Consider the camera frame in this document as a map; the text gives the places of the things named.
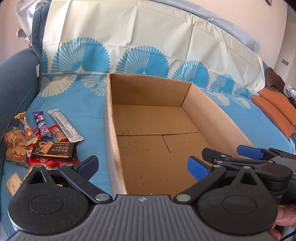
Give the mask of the person's right hand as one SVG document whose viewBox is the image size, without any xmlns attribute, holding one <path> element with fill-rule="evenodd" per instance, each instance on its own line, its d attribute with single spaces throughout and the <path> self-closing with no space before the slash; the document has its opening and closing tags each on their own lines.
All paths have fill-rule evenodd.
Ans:
<svg viewBox="0 0 296 241">
<path fill-rule="evenodd" d="M 296 212 L 294 204 L 278 205 L 277 218 L 273 224 L 273 228 L 270 233 L 277 239 L 281 239 L 281 234 L 275 229 L 276 225 L 289 226 L 296 228 Z"/>
</svg>

